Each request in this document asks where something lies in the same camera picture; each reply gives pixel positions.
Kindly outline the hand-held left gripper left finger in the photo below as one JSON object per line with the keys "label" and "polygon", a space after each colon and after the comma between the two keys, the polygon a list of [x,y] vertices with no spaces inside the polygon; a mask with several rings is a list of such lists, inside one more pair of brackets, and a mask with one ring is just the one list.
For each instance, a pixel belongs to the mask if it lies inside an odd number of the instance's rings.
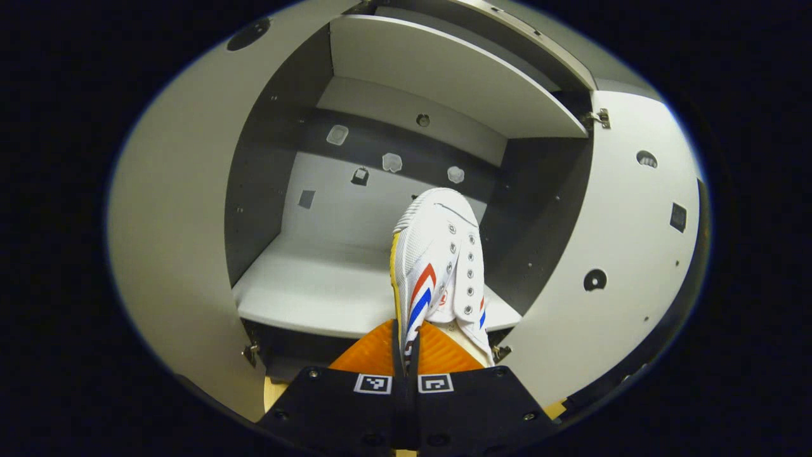
{"label": "hand-held left gripper left finger", "polygon": [[307,366],[256,424],[303,454],[395,454],[414,448],[414,377],[398,322],[386,321],[330,366]]}

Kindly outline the white cabinet shelf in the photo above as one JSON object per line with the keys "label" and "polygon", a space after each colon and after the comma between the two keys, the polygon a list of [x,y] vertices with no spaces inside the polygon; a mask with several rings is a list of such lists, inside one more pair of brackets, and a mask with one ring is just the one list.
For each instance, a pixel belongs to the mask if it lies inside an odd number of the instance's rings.
{"label": "white cabinet shelf", "polygon": [[508,139],[588,136],[530,76],[458,37],[372,15],[341,15],[329,28],[337,76],[438,102]]}

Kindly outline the white striped canvas shoe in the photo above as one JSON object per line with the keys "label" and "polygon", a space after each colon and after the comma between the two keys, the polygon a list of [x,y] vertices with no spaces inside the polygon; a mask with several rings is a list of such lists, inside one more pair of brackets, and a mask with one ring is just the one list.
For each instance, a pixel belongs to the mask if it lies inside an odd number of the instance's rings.
{"label": "white striped canvas shoe", "polygon": [[415,197],[393,229],[390,280],[403,367],[418,336],[437,329],[437,351],[464,369],[495,365],[480,227],[463,194],[434,188]]}

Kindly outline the white cabinet door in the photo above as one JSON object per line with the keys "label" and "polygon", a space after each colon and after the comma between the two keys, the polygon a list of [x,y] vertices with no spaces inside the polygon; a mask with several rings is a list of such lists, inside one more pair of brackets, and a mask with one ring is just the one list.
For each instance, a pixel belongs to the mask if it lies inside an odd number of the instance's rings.
{"label": "white cabinet door", "polygon": [[541,407],[597,381],[655,329],[698,237],[698,162],[668,106],[596,91],[581,211],[550,280],[507,336],[504,364]]}
{"label": "white cabinet door", "polygon": [[359,0],[304,0],[270,15],[244,50],[217,44],[177,75],[131,130],[111,180],[107,245],[124,308],[167,367],[243,419],[266,410],[264,375],[227,273],[229,171],[249,111],[282,62]]}

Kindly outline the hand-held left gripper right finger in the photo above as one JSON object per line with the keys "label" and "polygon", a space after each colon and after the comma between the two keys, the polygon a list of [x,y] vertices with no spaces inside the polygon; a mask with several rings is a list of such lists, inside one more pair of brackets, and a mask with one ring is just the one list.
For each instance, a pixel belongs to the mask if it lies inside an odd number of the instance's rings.
{"label": "hand-held left gripper right finger", "polygon": [[435,326],[419,329],[410,387],[417,454],[524,454],[559,431],[556,420],[506,366],[441,369],[469,353]]}

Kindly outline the white shoe cabinet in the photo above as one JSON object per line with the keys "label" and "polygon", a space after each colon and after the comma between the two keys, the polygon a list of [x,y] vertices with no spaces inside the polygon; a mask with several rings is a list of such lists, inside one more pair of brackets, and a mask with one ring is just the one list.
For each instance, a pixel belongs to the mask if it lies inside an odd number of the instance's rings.
{"label": "white shoe cabinet", "polygon": [[[341,15],[398,18],[474,44],[530,76],[578,121],[599,110],[596,91],[665,104],[646,84],[598,78],[580,50],[506,3],[364,0]],[[491,335],[505,332],[497,345],[507,345],[572,236],[596,128],[586,138],[508,139],[438,102],[337,76],[331,20],[273,75],[232,162],[226,252],[239,316],[340,348],[393,319],[395,222],[415,197],[447,187],[475,212],[485,322]]]}

